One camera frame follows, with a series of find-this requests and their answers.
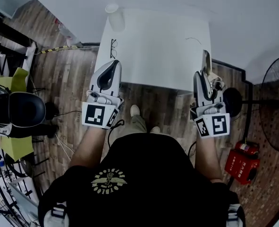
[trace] white cup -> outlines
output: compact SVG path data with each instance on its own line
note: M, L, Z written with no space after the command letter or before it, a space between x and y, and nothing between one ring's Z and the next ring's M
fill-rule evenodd
M118 4L111 3L106 6L106 12L108 13L108 18L110 25L114 32L121 32L125 29L125 21L122 11L119 9Z

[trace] black t-shirt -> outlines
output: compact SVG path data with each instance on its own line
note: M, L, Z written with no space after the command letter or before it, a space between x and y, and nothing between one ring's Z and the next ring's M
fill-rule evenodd
M39 220L67 203L70 226L186 224L225 226L237 195L197 172L172 137L138 133L117 139L96 169L74 166L39 203Z

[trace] white table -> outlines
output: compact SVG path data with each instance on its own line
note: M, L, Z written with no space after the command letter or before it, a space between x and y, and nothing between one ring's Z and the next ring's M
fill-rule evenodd
M106 22L95 71L113 60L111 40L116 39L122 82L193 91L203 50L211 56L208 21L139 9L124 9L123 14L122 32L113 32Z

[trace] khaki pants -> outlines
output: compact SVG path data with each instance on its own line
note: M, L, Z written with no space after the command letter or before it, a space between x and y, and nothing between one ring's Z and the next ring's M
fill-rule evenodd
M131 124L124 128L124 130L120 133L119 137L136 133L147 133L145 121L140 115L134 115L132 117Z

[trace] hazard tape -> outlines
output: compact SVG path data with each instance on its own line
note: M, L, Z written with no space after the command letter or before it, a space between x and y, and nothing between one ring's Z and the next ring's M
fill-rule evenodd
M39 54L45 54L45 53L48 53L48 52L52 52L52 51L63 51L63 50L73 50L73 49L80 49L80 47L77 47L76 45L73 45L73 46L62 46L62 47L56 47L56 48L53 48L53 49L48 49L46 51L41 51L39 52Z

